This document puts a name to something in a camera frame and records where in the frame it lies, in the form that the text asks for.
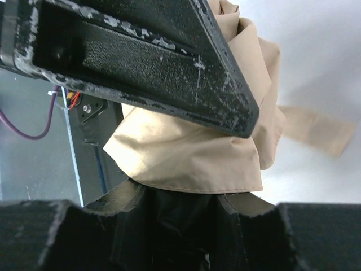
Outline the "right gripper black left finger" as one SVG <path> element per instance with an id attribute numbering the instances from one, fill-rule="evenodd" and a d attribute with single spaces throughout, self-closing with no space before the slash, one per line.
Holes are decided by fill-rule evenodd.
<path id="1" fill-rule="evenodd" d="M 80 207 L 1 203 L 2 270 L 145 270 L 144 188 L 133 181 Z"/>

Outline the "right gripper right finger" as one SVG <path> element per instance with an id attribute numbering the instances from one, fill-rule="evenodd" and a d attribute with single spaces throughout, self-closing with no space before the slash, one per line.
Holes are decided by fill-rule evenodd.
<path id="1" fill-rule="evenodd" d="M 359 270 L 360 205 L 217 196 L 217 270 Z"/>

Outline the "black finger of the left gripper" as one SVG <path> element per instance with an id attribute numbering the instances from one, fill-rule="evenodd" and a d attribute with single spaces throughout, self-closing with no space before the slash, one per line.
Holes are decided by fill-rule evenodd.
<path id="1" fill-rule="evenodd" d="M 259 117 L 207 1 L 2 1 L 1 67 L 241 138 Z"/>

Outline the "beige folding umbrella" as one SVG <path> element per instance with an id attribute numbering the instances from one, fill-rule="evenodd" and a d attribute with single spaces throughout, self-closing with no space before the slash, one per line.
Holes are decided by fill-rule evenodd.
<path id="1" fill-rule="evenodd" d="M 147 218 L 148 270 L 217 270 L 217 196 L 262 190 L 261 171 L 273 165 L 281 136 L 337 156 L 355 131 L 352 123 L 278 106 L 279 47 L 260 38 L 237 5 L 209 4 L 260 117 L 251 137 L 242 139 L 124 106 L 124 120 L 104 151 L 146 188 L 139 209 Z"/>

